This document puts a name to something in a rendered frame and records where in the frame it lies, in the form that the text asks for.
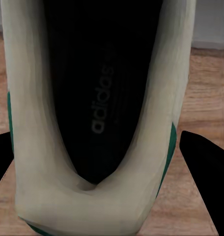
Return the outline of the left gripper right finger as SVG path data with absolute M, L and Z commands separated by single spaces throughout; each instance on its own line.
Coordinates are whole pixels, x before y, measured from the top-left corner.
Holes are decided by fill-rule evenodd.
M 179 148 L 219 236 L 224 236 L 224 150 L 189 131 L 182 131 Z

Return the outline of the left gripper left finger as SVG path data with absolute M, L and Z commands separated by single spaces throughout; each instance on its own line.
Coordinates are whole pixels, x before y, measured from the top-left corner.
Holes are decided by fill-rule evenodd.
M 11 142 L 11 133 L 0 135 L 0 180 L 14 158 Z

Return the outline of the gym shoe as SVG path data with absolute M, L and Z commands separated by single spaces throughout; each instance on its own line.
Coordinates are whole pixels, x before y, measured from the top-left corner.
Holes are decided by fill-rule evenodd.
M 135 236 L 171 162 L 196 0 L 0 0 L 16 215 Z

